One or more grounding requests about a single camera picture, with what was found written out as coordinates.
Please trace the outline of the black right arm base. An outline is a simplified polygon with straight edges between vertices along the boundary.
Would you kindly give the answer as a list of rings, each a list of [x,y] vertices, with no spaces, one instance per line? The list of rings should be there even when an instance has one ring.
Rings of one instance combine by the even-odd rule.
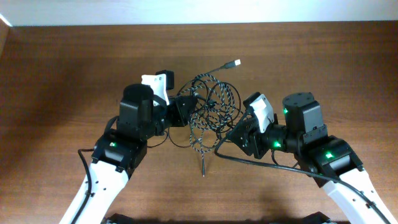
[[[329,224],[332,220],[322,212],[312,213],[302,218],[302,224]]]

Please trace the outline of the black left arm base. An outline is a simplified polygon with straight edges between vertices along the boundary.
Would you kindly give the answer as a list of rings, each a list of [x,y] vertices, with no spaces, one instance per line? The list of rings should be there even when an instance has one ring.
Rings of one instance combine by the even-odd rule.
[[[101,224],[136,224],[135,219],[115,213],[110,217],[104,217]]]

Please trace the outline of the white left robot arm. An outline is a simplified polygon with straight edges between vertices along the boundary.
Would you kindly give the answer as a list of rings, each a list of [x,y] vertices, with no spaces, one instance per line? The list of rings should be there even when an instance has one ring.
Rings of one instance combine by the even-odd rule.
[[[149,85],[125,87],[119,115],[108,121],[91,149],[92,162],[83,164],[85,178],[61,223],[101,223],[145,157],[148,139],[186,126],[197,102],[190,94],[166,103]]]

